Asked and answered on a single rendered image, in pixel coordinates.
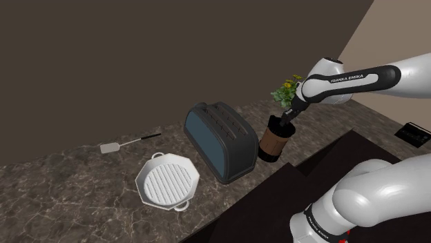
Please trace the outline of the potted plant with yellow flowers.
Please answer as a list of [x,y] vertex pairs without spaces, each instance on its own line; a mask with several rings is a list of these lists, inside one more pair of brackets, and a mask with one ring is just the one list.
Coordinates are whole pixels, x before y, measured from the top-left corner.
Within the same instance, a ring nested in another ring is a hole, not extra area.
[[[271,93],[275,102],[282,108],[289,108],[294,98],[296,87],[303,80],[300,75],[293,75],[293,79],[286,79],[285,83]],[[271,115],[262,139],[259,142],[258,156],[261,160],[269,163],[276,162],[283,148],[296,128],[292,123],[280,125],[281,118]]]

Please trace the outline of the dark blue toaster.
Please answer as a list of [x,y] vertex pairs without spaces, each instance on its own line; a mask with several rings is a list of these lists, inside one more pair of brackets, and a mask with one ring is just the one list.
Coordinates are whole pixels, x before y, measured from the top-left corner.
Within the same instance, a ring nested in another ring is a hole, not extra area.
[[221,184],[230,184],[255,168],[258,136],[224,102],[195,104],[186,116],[184,133]]

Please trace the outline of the black stovetop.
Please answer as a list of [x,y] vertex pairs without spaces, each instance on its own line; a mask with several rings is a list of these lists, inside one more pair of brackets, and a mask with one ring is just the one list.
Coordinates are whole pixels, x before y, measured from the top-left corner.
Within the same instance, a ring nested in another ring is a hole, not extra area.
[[406,123],[394,134],[399,139],[411,144],[416,148],[420,148],[426,142],[431,140],[431,132],[412,123]]

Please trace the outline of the white octagonal grill pan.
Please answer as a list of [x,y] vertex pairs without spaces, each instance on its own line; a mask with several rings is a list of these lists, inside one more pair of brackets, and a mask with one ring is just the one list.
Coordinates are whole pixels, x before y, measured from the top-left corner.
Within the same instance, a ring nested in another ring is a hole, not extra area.
[[182,212],[188,209],[199,179],[189,158],[157,152],[143,165],[135,184],[144,204]]

